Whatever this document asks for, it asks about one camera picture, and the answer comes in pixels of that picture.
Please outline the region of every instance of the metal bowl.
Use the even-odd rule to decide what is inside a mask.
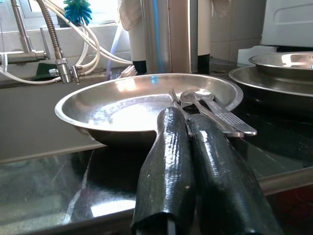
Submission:
[[[313,117],[313,81],[294,81],[259,73],[252,67],[229,73],[245,98],[262,106],[299,116]]]
[[[271,53],[251,57],[249,62],[259,72],[293,80],[310,80],[313,76],[313,52]]]
[[[232,82],[205,75],[154,74],[128,77],[95,84],[61,99],[56,115],[81,133],[106,145],[151,144],[156,137],[157,116],[172,105],[168,95],[187,89],[211,91],[228,110],[243,99],[242,90]]]

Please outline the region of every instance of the spoon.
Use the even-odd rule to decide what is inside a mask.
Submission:
[[[225,133],[228,137],[243,137],[244,134],[242,132],[236,131],[234,128],[232,128],[229,124],[227,124],[225,121],[217,117],[215,114],[207,110],[205,107],[203,107],[199,101],[201,98],[199,98],[199,95],[194,92],[193,90],[187,90],[184,91],[180,95],[180,101],[182,102],[182,106],[186,107],[190,104],[194,104],[198,111],[214,120],[218,125],[220,130]]]
[[[239,119],[229,110],[221,107],[217,102],[214,101],[214,95],[205,89],[194,89],[183,92],[185,96],[194,95],[196,99],[203,100],[211,111],[220,119],[234,127],[235,129],[243,132],[247,136],[255,136],[257,131],[246,124],[244,121]]]

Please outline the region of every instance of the white appliance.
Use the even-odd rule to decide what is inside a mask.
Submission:
[[[267,0],[261,44],[313,47],[313,0]]]

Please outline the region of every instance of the black granite countertop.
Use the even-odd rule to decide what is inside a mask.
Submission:
[[[235,67],[212,61],[211,75],[227,78]],[[312,120],[286,118],[245,100],[235,113],[258,130],[258,136],[232,143],[260,182],[302,170],[313,172]],[[127,227],[148,152],[101,147],[0,164],[0,235],[97,234],[96,223],[105,224],[110,218],[112,224],[117,215]],[[100,231],[112,234],[106,233],[111,231],[108,226]]]

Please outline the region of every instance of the tile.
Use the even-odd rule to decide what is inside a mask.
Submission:
[[[227,42],[230,40],[232,5],[233,1],[226,16],[220,16],[216,11],[213,11],[211,18],[211,42]]]
[[[253,46],[257,46],[260,44],[261,39],[253,39],[253,40],[240,40],[240,41],[232,41],[230,42],[230,61],[237,61],[238,50],[244,48],[251,48]]]
[[[218,59],[229,59],[230,42],[211,43],[211,56]]]
[[[263,31],[266,0],[235,0],[231,40],[260,38]]]

